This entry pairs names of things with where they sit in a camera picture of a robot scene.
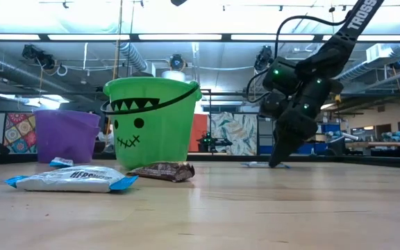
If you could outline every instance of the chocolate bar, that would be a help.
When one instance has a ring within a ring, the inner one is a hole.
[[[156,162],[145,167],[138,167],[127,175],[181,182],[192,178],[195,171],[188,162]]]

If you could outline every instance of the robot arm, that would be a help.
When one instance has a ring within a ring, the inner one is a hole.
[[[277,166],[316,133],[315,118],[321,106],[330,92],[339,94],[343,89],[331,78],[343,70],[359,35],[383,2],[359,0],[344,26],[315,55],[298,63],[275,58],[263,80],[264,88],[272,93],[260,106],[261,115],[276,119],[269,166]]]

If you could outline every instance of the desk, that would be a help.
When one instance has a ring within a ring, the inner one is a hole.
[[[363,148],[366,156],[371,155],[372,147],[400,147],[400,142],[347,142],[346,148]]]
[[[400,169],[288,165],[196,162],[186,182],[139,178],[125,194],[24,192],[3,180],[52,168],[0,165],[0,249],[400,249]]]

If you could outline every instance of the patterned panel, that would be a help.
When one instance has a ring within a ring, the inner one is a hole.
[[[33,130],[31,124],[28,122],[27,119],[18,123],[16,126],[18,128],[18,131],[21,133],[21,135],[27,135],[28,132]]]
[[[242,148],[248,152],[250,156],[257,154],[257,115],[243,115],[235,114],[234,120],[236,120],[243,130],[247,132],[246,137],[243,138]]]
[[[21,137],[21,135],[19,134],[19,131],[17,130],[17,128],[15,126],[6,130],[6,132],[4,133],[4,136],[6,137],[7,141],[9,141],[9,143],[14,142],[15,140],[18,140]]]
[[[27,115],[24,113],[8,113],[7,116],[14,124],[18,124],[27,118]]]
[[[13,126],[14,126],[13,122],[6,117],[6,130]]]
[[[13,142],[12,149],[15,153],[26,153],[28,151],[27,142],[20,138],[16,142]]]
[[[233,143],[232,146],[216,147],[218,152],[226,150],[233,156],[256,155],[257,129],[256,115],[212,114],[211,135],[214,138],[228,138]]]
[[[34,116],[32,116],[32,117],[29,117],[29,118],[28,118],[28,122],[30,122],[30,123],[31,123],[31,125],[32,125],[32,128],[35,128],[35,127],[36,127],[36,123],[35,123],[35,117],[34,117]]]
[[[36,153],[35,116],[33,113],[6,114],[4,146],[11,153]]]
[[[35,131],[30,131],[26,136],[24,136],[24,139],[27,142],[27,145],[29,147],[35,146],[36,145],[36,133]]]

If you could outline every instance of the green bucket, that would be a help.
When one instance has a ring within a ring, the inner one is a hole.
[[[112,115],[115,153],[127,169],[188,155],[199,84],[166,78],[120,78],[104,85],[110,97],[101,111]]]

